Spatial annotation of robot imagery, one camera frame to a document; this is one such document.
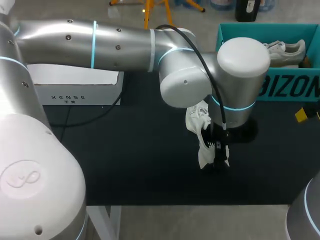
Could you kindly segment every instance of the black bottle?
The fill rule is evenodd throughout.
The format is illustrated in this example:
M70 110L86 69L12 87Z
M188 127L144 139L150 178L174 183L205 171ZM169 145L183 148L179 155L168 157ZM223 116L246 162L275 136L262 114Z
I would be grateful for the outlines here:
M254 22L261 0L236 0L235 19L238 22Z

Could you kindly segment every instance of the cardboard box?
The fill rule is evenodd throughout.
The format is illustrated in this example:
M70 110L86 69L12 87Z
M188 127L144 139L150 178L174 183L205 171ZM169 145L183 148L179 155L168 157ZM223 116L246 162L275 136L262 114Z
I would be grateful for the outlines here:
M222 23L216 51L232 38L247 37L261 43L282 41L295 44L303 39L313 68L270 67L258 101L314 102L320 97L320 27L295 23Z
M124 80L123 72L74 66L32 64L28 69L42 105L111 105Z

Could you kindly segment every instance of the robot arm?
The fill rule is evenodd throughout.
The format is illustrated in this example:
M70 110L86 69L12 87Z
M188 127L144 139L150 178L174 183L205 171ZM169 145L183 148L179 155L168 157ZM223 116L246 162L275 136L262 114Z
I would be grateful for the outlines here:
M212 95L212 122L222 125L208 74L175 31L70 19L14 27L4 14L0 19L0 240L83 240L86 228L83 173L50 130L26 63L158 71L167 104L186 108ZM202 56L221 91L227 127L242 126L269 67L267 50L241 38Z

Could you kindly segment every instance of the yellow tag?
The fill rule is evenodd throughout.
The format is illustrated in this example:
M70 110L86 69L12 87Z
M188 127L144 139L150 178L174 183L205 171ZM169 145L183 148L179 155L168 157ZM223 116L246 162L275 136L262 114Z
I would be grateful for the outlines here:
M295 114L295 118L297 119L298 123L301 123L308 119L303 107Z

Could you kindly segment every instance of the gray floor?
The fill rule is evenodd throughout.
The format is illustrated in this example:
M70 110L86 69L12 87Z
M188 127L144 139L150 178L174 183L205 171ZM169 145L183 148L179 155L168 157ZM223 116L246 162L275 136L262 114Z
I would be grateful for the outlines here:
M19 19L81 18L143 27L143 7L113 6L109 0L16 0ZM234 22L232 11L208 5L205 13L173 7L173 23L190 29L205 51L214 51L221 22ZM319 0L278 0L276 8L259 13L257 22L318 23ZM163 6L156 6L149 22L166 23ZM124 206L121 240L284 240L287 206ZM87 240L99 237L88 225Z

